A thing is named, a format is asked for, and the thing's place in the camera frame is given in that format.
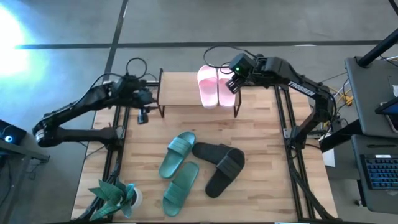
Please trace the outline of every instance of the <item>black slide sandal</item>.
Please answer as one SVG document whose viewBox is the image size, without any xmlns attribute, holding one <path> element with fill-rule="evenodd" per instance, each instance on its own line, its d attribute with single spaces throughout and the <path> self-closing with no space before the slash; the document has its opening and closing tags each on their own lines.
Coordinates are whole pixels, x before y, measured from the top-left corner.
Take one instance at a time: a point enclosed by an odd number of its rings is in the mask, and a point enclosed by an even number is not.
<svg viewBox="0 0 398 224">
<path fill-rule="evenodd" d="M 224 156 L 234 148 L 226 146 L 224 144 L 213 145 L 203 142 L 198 142 L 193 145 L 192 154 L 199 158 L 211 162 L 212 164 L 218 164 Z"/>
<path fill-rule="evenodd" d="M 217 170 L 206 185 L 206 194 L 217 198 L 239 175 L 244 167 L 244 153 L 231 149 L 217 164 Z"/>
</svg>

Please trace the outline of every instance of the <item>green plant leaf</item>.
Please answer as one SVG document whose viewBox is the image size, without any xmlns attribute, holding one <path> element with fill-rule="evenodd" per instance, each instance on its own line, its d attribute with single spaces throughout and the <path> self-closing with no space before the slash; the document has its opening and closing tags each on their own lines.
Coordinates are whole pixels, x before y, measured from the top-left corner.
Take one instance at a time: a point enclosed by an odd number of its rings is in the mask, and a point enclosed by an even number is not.
<svg viewBox="0 0 398 224">
<path fill-rule="evenodd" d="M 127 195 L 125 200 L 130 200 L 132 199 L 132 196 L 136 193 L 134 190 L 135 184 L 128 184 L 126 187 Z"/>
<path fill-rule="evenodd" d="M 121 210 L 126 218 L 130 218 L 132 213 L 131 200 L 125 201 L 125 203 L 123 203 L 123 205 L 121 206 Z"/>
<path fill-rule="evenodd" d="M 116 178 L 116 183 L 115 183 L 115 185 L 116 185 L 120 190 L 123 191 L 124 196 L 127 195 L 126 186 L 124 185 L 124 183 L 122 183 L 122 182 L 119 180 L 119 177 Z"/>
<path fill-rule="evenodd" d="M 97 220 L 99 218 L 105 217 L 107 215 L 113 214 L 117 212 L 120 209 L 120 207 L 106 203 L 102 208 L 98 209 L 94 215 L 90 218 L 90 221 Z"/>
<path fill-rule="evenodd" d="M 120 190 L 117 186 L 103 182 L 99 180 L 99 186 L 104 194 L 109 198 L 109 201 L 113 205 L 117 205 L 120 202 L 120 199 L 123 195 L 123 191 Z"/>
<path fill-rule="evenodd" d="M 92 189 L 88 189 L 90 192 L 93 192 L 97 197 L 102 200 L 108 201 L 109 197 L 101 190 L 101 187 L 95 187 Z"/>
</svg>

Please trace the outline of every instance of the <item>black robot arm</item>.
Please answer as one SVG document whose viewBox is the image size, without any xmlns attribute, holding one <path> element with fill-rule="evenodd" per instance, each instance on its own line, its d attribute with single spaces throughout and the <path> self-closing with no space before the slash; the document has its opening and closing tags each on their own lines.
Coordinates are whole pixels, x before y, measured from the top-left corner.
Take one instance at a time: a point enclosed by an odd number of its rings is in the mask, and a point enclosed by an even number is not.
<svg viewBox="0 0 398 224">
<path fill-rule="evenodd" d="M 147 113 L 154 102 L 152 93 L 146 88 L 145 80 L 134 75 L 122 76 L 117 82 L 109 82 L 90 88 L 80 100 L 58 110 L 44 114 L 34 126 L 33 134 L 41 147 L 52 147 L 62 142 L 99 141 L 104 145 L 118 145 L 119 135 L 112 127 L 100 130 L 67 130 L 61 124 L 88 111 L 101 110 L 112 106 L 140 109 L 139 124 L 147 123 Z"/>
<path fill-rule="evenodd" d="M 251 59 L 246 54 L 239 54 L 231 61 L 229 69 L 234 72 L 234 75 L 227 86 L 233 93 L 237 93 L 245 83 L 265 88 L 286 85 L 315 100 L 315 106 L 310 116 L 300 126 L 292 128 L 288 140 L 289 147 L 292 149 L 303 149 L 310 131 L 319 123 L 331 121 L 334 117 L 335 102 L 329 88 L 304 75 L 299 75 L 284 59 L 265 58 L 262 55 Z"/>
</svg>

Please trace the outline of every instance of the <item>slipper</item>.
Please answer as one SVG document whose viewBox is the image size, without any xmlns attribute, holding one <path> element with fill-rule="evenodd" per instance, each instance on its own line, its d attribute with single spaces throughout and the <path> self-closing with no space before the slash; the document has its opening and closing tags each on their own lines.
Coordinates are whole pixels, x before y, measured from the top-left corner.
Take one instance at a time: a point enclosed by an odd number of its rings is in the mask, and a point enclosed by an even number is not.
<svg viewBox="0 0 398 224">
<path fill-rule="evenodd" d="M 184 132 L 170 142 L 167 147 L 167 154 L 160 165 L 159 175 L 165 179 L 171 178 L 182 164 L 182 161 L 188 156 L 195 143 L 195 134 Z"/>
<path fill-rule="evenodd" d="M 217 165 L 231 149 L 233 148 L 224 144 L 217 146 L 198 142 L 193 145 L 192 154 L 199 159 L 203 159 Z"/>
<path fill-rule="evenodd" d="M 194 162 L 187 162 L 171 181 L 164 192 L 162 201 L 163 211 L 166 215 L 174 217 L 180 212 L 198 173 L 198 165 Z"/>
<path fill-rule="evenodd" d="M 244 153 L 231 149 L 217 164 L 217 170 L 206 185 L 205 192 L 211 198 L 217 198 L 239 175 L 244 167 Z"/>
<path fill-rule="evenodd" d="M 232 108 L 235 105 L 235 94 L 231 93 L 226 86 L 226 82 L 232 79 L 233 75 L 234 73 L 229 68 L 218 70 L 218 101 L 224 108 Z"/>
<path fill-rule="evenodd" d="M 218 104 L 217 70 L 207 65 L 202 66 L 198 72 L 198 84 L 203 107 L 215 108 Z"/>
</svg>

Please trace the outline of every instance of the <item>concrete floor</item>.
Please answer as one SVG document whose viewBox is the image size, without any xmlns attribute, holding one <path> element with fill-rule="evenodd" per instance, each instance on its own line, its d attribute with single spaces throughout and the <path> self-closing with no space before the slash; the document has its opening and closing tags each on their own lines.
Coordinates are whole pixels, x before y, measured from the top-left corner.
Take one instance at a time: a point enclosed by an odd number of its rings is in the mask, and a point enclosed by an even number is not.
<svg viewBox="0 0 398 224">
<path fill-rule="evenodd" d="M 122 3 L 123 0 L 1 1 L 0 28 L 8 30 L 0 35 L 0 119 L 30 131 L 44 113 L 84 94 L 104 72 L 109 57 L 109 49 L 14 50 L 10 46 L 110 44 Z M 119 43 L 381 40 L 397 28 L 397 19 L 386 0 L 130 0 Z M 346 57 L 364 55 L 372 47 L 245 48 L 285 58 L 296 71 L 320 81 L 344 72 Z M 117 49 L 112 72 L 123 74 L 126 61 L 137 56 L 147 61 L 148 72 L 154 75 L 160 67 L 194 72 L 203 65 L 205 49 Z M 223 63 L 236 53 L 221 49 L 210 53 L 208 60 Z M 398 47 L 384 54 L 393 55 L 398 55 Z M 340 88 L 345 80 L 343 75 L 325 84 Z M 341 114 L 348 121 L 357 117 L 354 106 L 342 109 Z M 93 117 L 94 112 L 84 114 L 64 127 L 89 129 Z M 35 180 L 25 180 L 12 223 L 69 220 L 85 148 L 64 143 L 42 149 L 34 144 L 32 136 L 25 144 L 50 154 L 51 159 L 37 169 Z M 359 197 L 355 181 L 330 179 L 330 183 L 340 218 L 396 223 L 397 215 L 372 213 L 353 204 Z"/>
</svg>

